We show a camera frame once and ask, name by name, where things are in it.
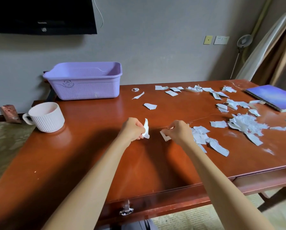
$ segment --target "wall switch plate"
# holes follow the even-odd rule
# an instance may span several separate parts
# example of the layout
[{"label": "wall switch plate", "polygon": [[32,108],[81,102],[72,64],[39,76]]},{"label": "wall switch plate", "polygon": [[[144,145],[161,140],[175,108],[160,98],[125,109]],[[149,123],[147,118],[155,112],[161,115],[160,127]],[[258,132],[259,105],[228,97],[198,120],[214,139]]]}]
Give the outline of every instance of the wall switch plate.
[{"label": "wall switch plate", "polygon": [[212,38],[213,38],[212,35],[207,35],[207,36],[205,37],[204,44],[205,44],[205,45],[211,44]]},{"label": "wall switch plate", "polygon": [[227,44],[229,40],[229,36],[216,36],[214,40],[214,44]]}]

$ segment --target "floor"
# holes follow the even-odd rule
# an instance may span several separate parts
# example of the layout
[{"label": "floor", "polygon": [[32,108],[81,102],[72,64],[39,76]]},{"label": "floor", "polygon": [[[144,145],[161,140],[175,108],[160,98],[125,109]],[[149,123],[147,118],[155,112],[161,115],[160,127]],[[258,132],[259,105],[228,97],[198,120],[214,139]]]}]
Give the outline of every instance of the floor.
[{"label": "floor", "polygon": [[[26,124],[0,122],[0,177],[25,143],[34,127]],[[268,191],[268,195],[278,190]],[[258,194],[249,195],[248,199],[258,207],[263,200]],[[263,213],[277,230],[286,230],[286,201]],[[224,229],[212,205],[153,218],[159,229],[165,230],[216,230]]]}]

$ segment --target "reddish-brown tabletop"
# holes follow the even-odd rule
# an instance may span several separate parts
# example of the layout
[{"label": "reddish-brown tabletop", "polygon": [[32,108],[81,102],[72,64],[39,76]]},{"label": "reddish-brown tabletop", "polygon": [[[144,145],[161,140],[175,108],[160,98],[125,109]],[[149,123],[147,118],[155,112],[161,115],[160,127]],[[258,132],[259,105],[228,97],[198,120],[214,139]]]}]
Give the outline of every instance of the reddish-brown tabletop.
[{"label": "reddish-brown tabletop", "polygon": [[[234,101],[249,102],[244,93],[254,87],[244,80],[202,81],[158,84],[178,87],[195,85],[220,91],[224,85],[236,93],[226,94]],[[139,99],[134,96],[145,92]],[[142,123],[149,121],[150,139],[134,141],[126,149],[98,225],[136,221],[209,204],[206,191],[194,166],[173,141],[165,142],[160,130],[173,120],[184,120],[193,126],[204,126],[208,136],[229,150],[224,157],[206,147],[207,155],[245,194],[277,186],[286,186],[286,131],[263,130],[261,146],[256,146],[237,130],[214,128],[210,121],[227,121],[231,114],[245,114],[248,109],[229,108],[220,113],[209,92],[187,92],[170,96],[155,90],[154,84],[122,85],[114,99],[58,102],[65,117],[64,127],[54,133],[35,129],[0,179],[0,229],[38,229],[95,164],[117,136],[127,117]],[[156,104],[149,110],[144,103]],[[255,104],[259,123],[286,126],[286,113],[268,105]],[[130,202],[134,212],[120,216]]]}]

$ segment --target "hand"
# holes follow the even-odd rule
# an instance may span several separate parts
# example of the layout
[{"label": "hand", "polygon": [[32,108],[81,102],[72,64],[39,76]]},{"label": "hand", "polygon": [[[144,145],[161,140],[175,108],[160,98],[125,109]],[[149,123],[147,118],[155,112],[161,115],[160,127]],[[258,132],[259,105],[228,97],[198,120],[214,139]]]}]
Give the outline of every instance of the hand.
[{"label": "hand", "polygon": [[188,124],[182,120],[175,120],[171,123],[168,129],[163,129],[162,132],[165,135],[168,135],[180,146],[183,146],[185,143],[194,142],[192,131]]},{"label": "hand", "polygon": [[136,139],[142,139],[142,134],[145,133],[145,128],[143,124],[137,118],[129,117],[126,122],[123,123],[121,131],[118,136],[123,137],[125,140],[130,142]]}]

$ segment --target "wall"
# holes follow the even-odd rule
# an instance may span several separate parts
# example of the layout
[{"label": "wall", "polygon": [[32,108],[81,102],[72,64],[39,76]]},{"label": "wall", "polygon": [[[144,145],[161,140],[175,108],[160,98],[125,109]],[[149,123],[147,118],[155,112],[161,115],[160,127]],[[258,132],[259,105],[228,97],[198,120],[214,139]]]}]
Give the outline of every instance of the wall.
[{"label": "wall", "polygon": [[[121,62],[122,85],[228,79],[264,1],[96,0],[97,35],[0,34],[0,106],[26,112],[48,94],[42,71],[66,61]],[[231,38],[205,46],[205,35]]]},{"label": "wall", "polygon": [[[280,18],[283,13],[286,12],[286,0],[273,0],[268,14],[266,15],[261,28],[257,34],[257,37],[254,40],[254,45],[257,45],[272,25]],[[279,81],[276,86],[286,90],[286,68],[284,69]]]}]

